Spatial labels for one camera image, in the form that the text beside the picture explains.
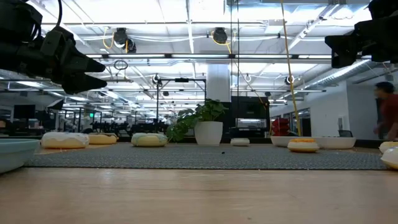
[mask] white flower pot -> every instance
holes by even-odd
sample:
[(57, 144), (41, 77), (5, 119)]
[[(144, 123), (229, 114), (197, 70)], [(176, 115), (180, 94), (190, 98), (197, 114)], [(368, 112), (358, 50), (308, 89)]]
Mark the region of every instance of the white flower pot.
[(219, 146), (223, 136), (223, 123), (216, 121), (198, 122), (195, 139), (199, 145)]

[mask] gray mat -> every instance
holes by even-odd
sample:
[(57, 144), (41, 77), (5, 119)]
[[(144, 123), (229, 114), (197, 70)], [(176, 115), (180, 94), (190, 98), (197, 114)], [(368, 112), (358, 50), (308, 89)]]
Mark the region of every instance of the gray mat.
[(302, 154), (267, 146), (168, 145), (163, 148), (140, 148), (129, 144), (36, 155), (25, 166), (137, 169), (387, 169), (379, 155), (362, 152), (321, 150), (316, 154)]

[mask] light blue tray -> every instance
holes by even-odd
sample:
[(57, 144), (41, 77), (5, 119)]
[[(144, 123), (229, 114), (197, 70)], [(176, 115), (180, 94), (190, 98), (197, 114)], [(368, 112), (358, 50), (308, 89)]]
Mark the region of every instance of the light blue tray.
[(0, 174), (21, 167), (39, 147), (39, 140), (0, 139)]

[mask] potted plant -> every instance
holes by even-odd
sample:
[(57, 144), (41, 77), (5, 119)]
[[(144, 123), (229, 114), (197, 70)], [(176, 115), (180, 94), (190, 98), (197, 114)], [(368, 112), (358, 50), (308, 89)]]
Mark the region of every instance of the potted plant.
[(195, 110), (181, 110), (177, 123), (170, 125), (166, 135), (170, 140), (181, 141), (189, 129), (194, 129), (195, 139), (199, 145), (217, 146), (223, 135), (223, 123), (215, 121), (225, 113), (222, 103), (206, 99), (205, 104), (197, 105)]

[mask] red object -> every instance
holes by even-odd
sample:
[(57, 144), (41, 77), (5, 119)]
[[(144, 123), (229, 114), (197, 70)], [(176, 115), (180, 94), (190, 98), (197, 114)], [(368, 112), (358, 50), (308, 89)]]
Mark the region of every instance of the red object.
[(381, 104), (380, 111), (383, 115), (383, 126), (390, 130), (394, 123), (398, 123), (398, 95), (391, 94), (385, 99)]
[(289, 120), (285, 118), (277, 118), (272, 122), (273, 136), (287, 136), (289, 134)]

